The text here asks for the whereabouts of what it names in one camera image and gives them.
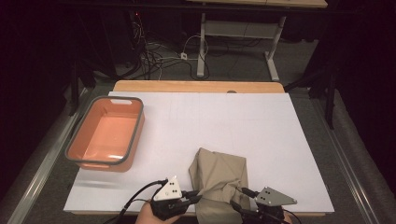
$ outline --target wire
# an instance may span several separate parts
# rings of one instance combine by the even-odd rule
[[[167,62],[164,62],[163,59],[171,59],[171,60],[167,61]],[[170,62],[173,62],[175,60],[180,60],[180,59],[179,58],[163,58],[163,56],[161,54],[149,50],[148,51],[148,57],[147,58],[142,58],[142,60],[143,60],[143,65],[147,64],[147,63],[145,63],[145,61],[152,63],[153,66],[151,67],[151,70],[150,70],[151,74],[153,74],[153,73],[157,72],[158,70],[160,70],[160,74],[159,74],[159,80],[160,80],[161,76],[163,74],[163,65],[165,63],[170,63]],[[136,79],[138,77],[143,77],[145,74],[146,74],[146,72],[144,72],[141,75],[138,75],[138,76],[134,77],[134,79]]]
[[[117,223],[120,223],[123,215],[125,214],[126,210],[129,208],[129,206],[131,205],[132,202],[145,201],[145,200],[142,200],[142,199],[136,199],[137,195],[139,195],[143,190],[145,190],[145,189],[147,189],[147,188],[149,188],[151,186],[154,186],[154,185],[162,185],[163,186],[163,185],[165,185],[167,183],[167,181],[168,180],[157,180],[157,181],[154,181],[154,182],[151,182],[151,183],[147,184],[145,187],[143,187],[137,193],[135,193],[134,196],[132,196],[132,198],[128,201],[128,203],[126,203],[123,206],[122,210],[120,211],[120,213],[116,217],[113,217],[113,218],[109,219],[104,224],[109,224],[109,223],[116,223],[117,224]]]
[[[210,43],[211,40],[218,41],[218,39],[216,37],[208,38],[207,40],[208,40],[209,43]],[[211,50],[212,52],[208,53],[210,56],[212,56],[212,57],[221,57],[221,56],[226,55],[230,51],[230,47],[229,47],[228,43],[226,41],[224,41],[224,40],[221,40],[221,39],[220,39],[220,41],[221,41],[221,43],[224,43],[226,50],[224,52],[220,53],[220,54],[215,54],[215,53],[213,53],[213,50]]]
[[[301,222],[301,220],[300,220],[294,213],[292,213],[291,211],[286,210],[286,209],[283,209],[283,211],[285,211],[285,212],[291,214],[292,216],[294,216],[294,217],[298,220],[298,222],[299,222],[300,224],[303,224],[303,222]]]
[[[187,63],[187,62],[185,62],[185,61],[180,61],[180,62],[177,62],[177,63],[171,63],[171,64],[169,64],[169,65],[166,65],[166,66],[163,67],[163,68],[167,68],[167,67],[170,67],[170,66],[174,66],[174,65],[179,64],[179,63],[187,64],[187,65],[190,67],[190,77],[191,77],[191,76],[192,76],[192,66],[191,66],[190,63]]]
[[[231,49],[254,48],[262,42],[262,39],[252,39],[246,44],[233,43],[233,40],[229,42],[234,44],[234,46],[230,46]]]
[[[199,35],[192,35],[192,36],[190,36],[187,40],[186,40],[186,43],[184,44],[184,48],[183,48],[183,51],[182,51],[182,53],[184,53],[184,51],[186,50],[186,46],[187,46],[187,44],[189,43],[189,41],[192,39],[192,38],[194,38],[194,37],[198,37],[198,38],[200,38],[201,39],[201,37],[199,36]],[[205,41],[205,45],[206,45],[206,52],[204,53],[204,56],[207,54],[207,52],[209,51],[209,46],[207,45],[207,42],[206,42],[206,40],[204,39],[204,41]]]
[[[148,77],[146,78],[146,80],[150,80],[150,77],[151,77],[151,63],[150,63],[150,59],[149,59],[149,56],[148,56],[147,52],[144,52],[143,55],[145,55],[146,58],[148,59]]]
[[[172,51],[176,51],[177,53],[180,51],[179,46],[174,41],[172,41],[172,40],[170,40],[170,39],[168,39],[168,38],[166,38],[166,37],[164,37],[162,35],[158,35],[158,34],[156,34],[155,32],[153,32],[151,30],[146,31],[147,39],[149,39],[151,37],[150,35],[152,35],[152,37],[155,40],[159,40],[160,42],[164,42],[164,43],[169,44],[170,45],[169,48],[172,49]]]
[[[272,218],[272,219],[274,219],[276,221],[278,221],[279,223],[290,224],[289,222],[285,221],[284,219],[280,219],[280,218],[275,217],[275,216],[273,216],[273,215],[271,215],[269,213],[264,213],[264,215],[267,216],[267,217],[270,217],[270,218]]]
[[[158,46],[158,47],[155,48],[155,49],[160,49],[160,48],[169,49],[169,50],[171,50],[172,52],[174,52],[177,56],[179,56],[179,53],[178,53],[177,51],[175,51],[174,49],[169,48],[169,47],[167,47],[167,46],[165,46],[165,45],[163,45],[163,44],[159,44],[159,43],[153,42],[153,43],[147,43],[147,45],[148,45],[148,46],[150,46],[150,45],[156,45],[156,46]]]
[[[249,25],[250,25],[250,22],[248,22],[248,23],[247,23],[247,26],[245,27],[245,31],[244,31],[243,37],[245,37],[245,34],[246,34],[247,30],[248,30],[248,26],[249,26]],[[245,49],[245,47],[242,47],[240,53],[242,53],[242,52],[244,51],[244,49]],[[231,66],[231,68],[227,71],[227,77],[228,77],[229,79],[232,79],[232,77],[231,77],[231,75],[230,75],[230,71],[233,70],[233,68],[234,68],[234,67],[236,66],[236,64],[238,63],[240,56],[241,56],[241,54],[238,54],[238,57],[236,58],[235,62],[233,63],[233,66]]]
[[[143,28],[141,25],[137,24],[137,22],[135,22],[135,21],[133,22],[133,25],[136,25],[139,28],[138,29],[139,32],[136,32],[136,34],[134,35],[134,39],[137,38],[137,34],[139,34],[139,37],[137,39],[140,39],[140,37],[142,36]]]

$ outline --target white board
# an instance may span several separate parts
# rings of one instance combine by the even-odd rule
[[[143,186],[173,175],[182,190],[192,190],[189,167],[199,147],[247,158],[249,188],[261,191],[268,186],[298,201],[285,209],[334,211],[288,94],[113,91],[109,95],[143,101],[146,121],[134,163],[125,173],[80,169],[64,211],[118,213]],[[151,198],[158,187],[137,198]],[[128,211],[138,212],[141,205],[132,203]]]

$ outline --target dark background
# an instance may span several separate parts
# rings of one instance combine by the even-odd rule
[[[390,0],[369,3],[373,2],[359,19],[340,17],[329,26],[326,26],[328,19],[289,17],[283,37],[294,41],[320,39],[314,54],[316,59],[310,67],[315,70],[326,64],[340,40],[350,31],[356,32],[353,44],[346,48],[348,57],[337,68],[337,89],[377,167],[396,192],[393,172],[396,168],[396,99],[393,93],[396,9]],[[364,6],[366,3],[360,1],[329,1],[331,9]],[[48,0],[0,3],[0,199],[64,108],[63,93],[70,83],[70,66],[76,55],[91,59],[104,70],[114,69],[114,63],[128,61],[123,57],[130,57],[131,52],[121,52],[125,42],[111,42],[125,39],[114,35],[109,39],[105,35],[108,27],[127,34],[122,25],[115,26],[125,22],[116,14],[88,10],[78,17],[75,11]],[[199,30],[197,17],[199,14],[173,13],[170,16],[164,12],[150,18],[142,13],[142,19],[146,18],[144,23],[151,30],[176,44],[183,39],[180,31],[194,35]],[[94,28],[87,31],[81,24]],[[172,27],[173,32],[164,27]],[[103,47],[92,51],[93,45]]]

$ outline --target beige cloth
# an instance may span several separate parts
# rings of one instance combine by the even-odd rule
[[[203,195],[195,205],[200,224],[242,223],[230,200],[250,208],[248,196],[236,189],[248,187],[245,158],[200,148],[190,166],[190,176],[193,188]]]

